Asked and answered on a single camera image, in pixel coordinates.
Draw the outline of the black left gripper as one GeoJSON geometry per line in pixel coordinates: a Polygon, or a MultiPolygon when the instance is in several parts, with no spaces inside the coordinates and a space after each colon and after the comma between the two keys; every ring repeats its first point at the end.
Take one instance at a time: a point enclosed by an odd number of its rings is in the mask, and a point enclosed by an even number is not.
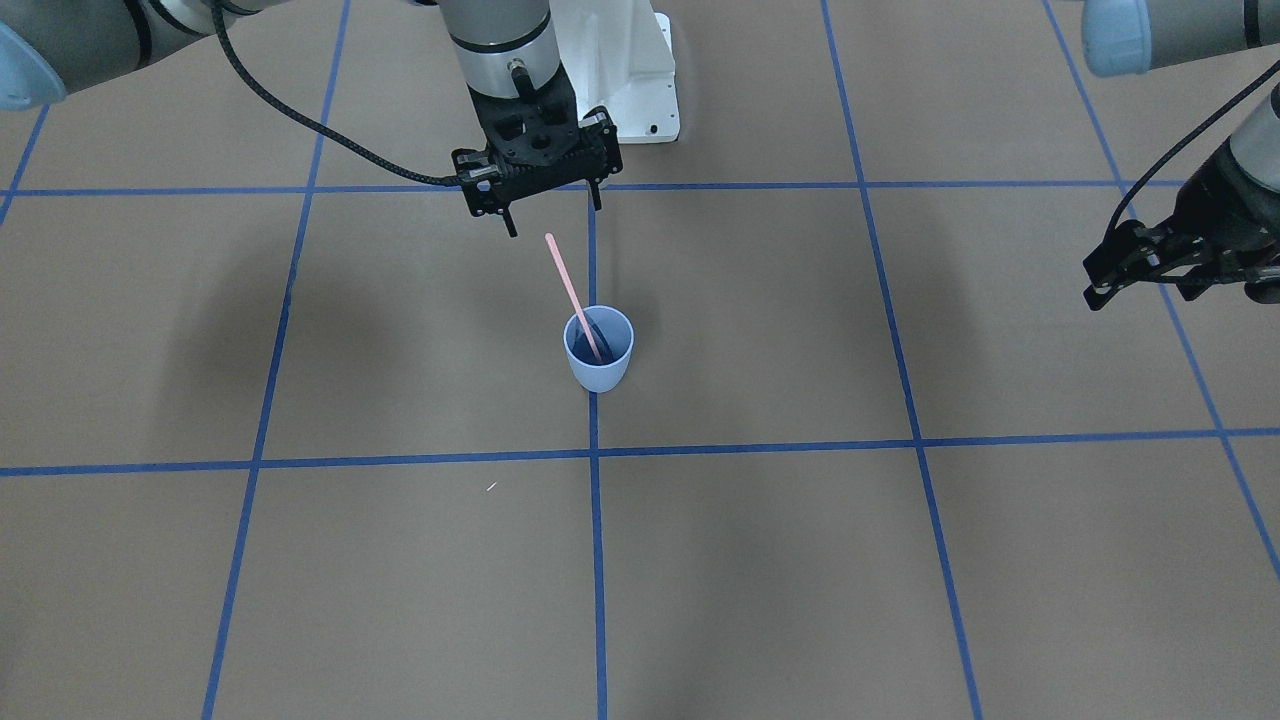
{"type": "Polygon", "coordinates": [[[1178,192],[1172,224],[1202,240],[1189,275],[1276,275],[1279,193],[1221,145],[1178,192]]]}

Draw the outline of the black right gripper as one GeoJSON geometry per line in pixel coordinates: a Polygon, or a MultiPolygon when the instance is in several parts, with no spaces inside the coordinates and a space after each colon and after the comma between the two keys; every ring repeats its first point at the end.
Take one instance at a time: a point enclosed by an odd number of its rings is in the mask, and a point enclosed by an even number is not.
{"type": "MultiPolygon", "coordinates": [[[[579,143],[577,99],[566,72],[552,76],[530,100],[493,97],[476,90],[471,90],[470,96],[486,150],[502,161],[549,167],[579,143]]],[[[603,209],[603,178],[590,179],[593,211],[603,209]]],[[[508,236],[517,238],[518,228],[509,208],[502,208],[502,220],[508,236]]]]}

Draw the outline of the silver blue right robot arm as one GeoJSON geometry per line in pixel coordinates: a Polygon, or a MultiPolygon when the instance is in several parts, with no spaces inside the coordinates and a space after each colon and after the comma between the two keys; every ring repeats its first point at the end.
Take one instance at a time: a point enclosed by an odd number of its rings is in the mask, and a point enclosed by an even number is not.
{"type": "Polygon", "coordinates": [[[620,173],[620,131],[611,111],[582,109],[548,1],[436,1],[445,41],[460,61],[483,141],[456,149],[443,174],[392,161],[293,108],[250,69],[248,35],[280,60],[312,27],[307,1],[5,1],[3,110],[28,111],[106,82],[138,74],[201,46],[219,53],[247,90],[283,117],[412,184],[458,190],[472,217],[518,229],[512,206],[585,184],[594,209],[602,184],[620,173]],[[284,41],[266,40],[284,29],[284,41]]]}

